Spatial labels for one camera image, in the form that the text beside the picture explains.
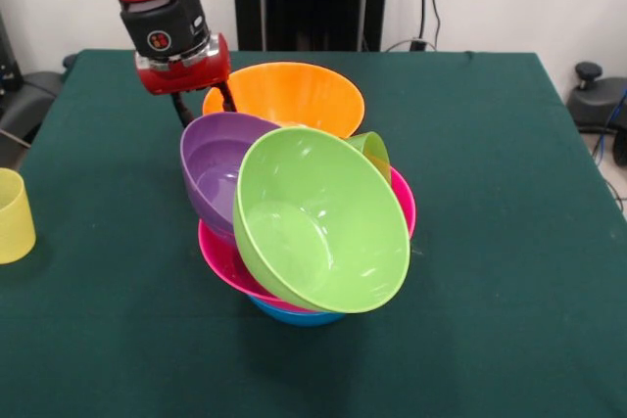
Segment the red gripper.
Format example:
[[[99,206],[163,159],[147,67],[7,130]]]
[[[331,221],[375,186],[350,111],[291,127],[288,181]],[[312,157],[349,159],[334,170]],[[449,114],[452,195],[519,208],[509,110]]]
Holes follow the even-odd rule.
[[[186,107],[179,92],[217,86],[222,97],[222,109],[236,113],[232,92],[226,82],[231,73],[230,55],[224,36],[212,33],[209,39],[191,55],[181,55],[158,61],[135,53],[135,69],[146,90],[153,95],[168,95],[183,128],[194,115]]]

